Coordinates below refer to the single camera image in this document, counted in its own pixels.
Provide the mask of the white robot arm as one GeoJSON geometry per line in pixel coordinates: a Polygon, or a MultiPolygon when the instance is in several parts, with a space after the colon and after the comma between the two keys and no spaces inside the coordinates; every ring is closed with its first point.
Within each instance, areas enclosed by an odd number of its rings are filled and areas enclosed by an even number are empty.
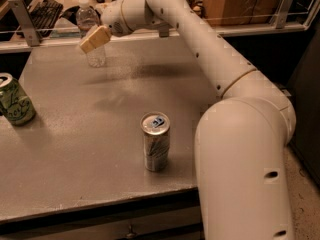
{"type": "Polygon", "coordinates": [[[195,134],[206,240],[295,240],[283,151],[296,115],[287,96],[186,0],[117,0],[81,41],[84,52],[138,29],[173,27],[217,96],[195,134]]]}

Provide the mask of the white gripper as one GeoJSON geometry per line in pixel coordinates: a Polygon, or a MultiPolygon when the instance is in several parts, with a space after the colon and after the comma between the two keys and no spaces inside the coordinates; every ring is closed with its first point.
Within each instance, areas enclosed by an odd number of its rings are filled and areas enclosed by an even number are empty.
{"type": "Polygon", "coordinates": [[[125,34],[125,25],[121,12],[122,3],[123,0],[115,0],[95,6],[95,9],[100,14],[100,23],[102,25],[91,27],[80,39],[78,47],[81,52],[87,54],[105,45],[111,40],[112,34],[118,37],[125,34]]]}

